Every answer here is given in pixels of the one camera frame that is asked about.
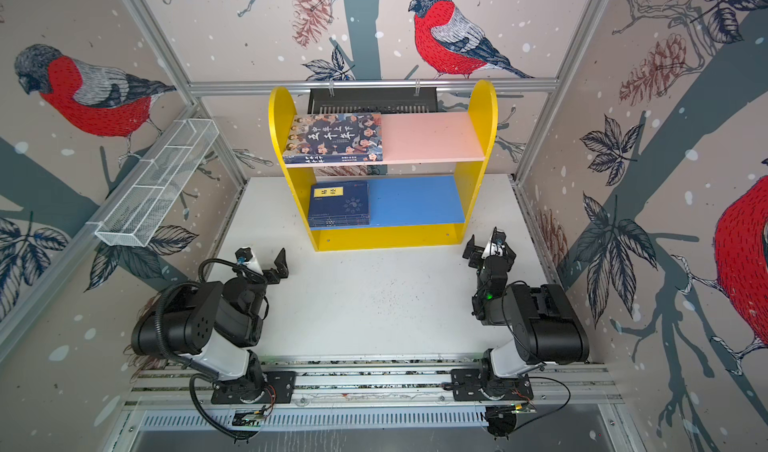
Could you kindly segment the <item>blue book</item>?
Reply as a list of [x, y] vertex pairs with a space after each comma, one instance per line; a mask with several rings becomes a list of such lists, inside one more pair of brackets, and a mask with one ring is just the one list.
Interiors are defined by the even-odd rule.
[[369, 184], [365, 180], [318, 182], [311, 187], [308, 217], [368, 216]]
[[311, 228], [349, 228], [363, 227], [370, 224], [369, 214], [309, 216]]

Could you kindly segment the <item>colourful illustrated thick book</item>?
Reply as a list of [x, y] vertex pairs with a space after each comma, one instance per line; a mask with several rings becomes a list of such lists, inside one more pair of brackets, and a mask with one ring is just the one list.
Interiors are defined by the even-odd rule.
[[381, 162], [381, 115], [297, 115], [291, 123], [282, 156], [286, 164]]

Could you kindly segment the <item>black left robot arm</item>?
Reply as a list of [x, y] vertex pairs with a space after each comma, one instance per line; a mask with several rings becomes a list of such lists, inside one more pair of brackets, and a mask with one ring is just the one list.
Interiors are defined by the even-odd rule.
[[288, 277], [285, 249], [267, 269], [249, 247], [233, 261], [206, 259], [196, 281], [169, 286], [143, 313], [131, 349], [196, 371], [215, 405], [287, 404], [296, 374], [264, 371], [255, 346], [270, 312], [267, 288]]

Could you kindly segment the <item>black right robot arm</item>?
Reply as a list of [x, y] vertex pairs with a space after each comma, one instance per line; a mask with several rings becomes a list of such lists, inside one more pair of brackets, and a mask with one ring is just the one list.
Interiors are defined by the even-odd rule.
[[529, 401], [531, 371], [588, 359], [587, 334], [560, 285], [508, 280], [516, 254], [503, 231], [495, 228], [484, 246], [470, 238], [462, 257], [476, 272], [472, 316], [484, 326], [504, 328], [511, 339], [486, 350], [477, 369], [452, 372], [457, 401]]

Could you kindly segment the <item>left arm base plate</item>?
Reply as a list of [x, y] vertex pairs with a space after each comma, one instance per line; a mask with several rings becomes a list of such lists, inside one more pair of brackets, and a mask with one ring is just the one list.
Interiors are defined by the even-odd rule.
[[296, 373], [268, 371], [251, 380], [244, 376], [236, 380], [218, 382], [214, 386], [211, 403], [215, 405], [289, 404], [292, 400]]

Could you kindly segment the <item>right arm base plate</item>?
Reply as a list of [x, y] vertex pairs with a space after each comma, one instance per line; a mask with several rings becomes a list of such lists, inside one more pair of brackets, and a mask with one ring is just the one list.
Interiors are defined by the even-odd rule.
[[441, 384], [457, 402], [499, 402], [533, 400], [530, 383], [524, 378], [498, 378], [477, 368], [450, 371], [450, 378]]

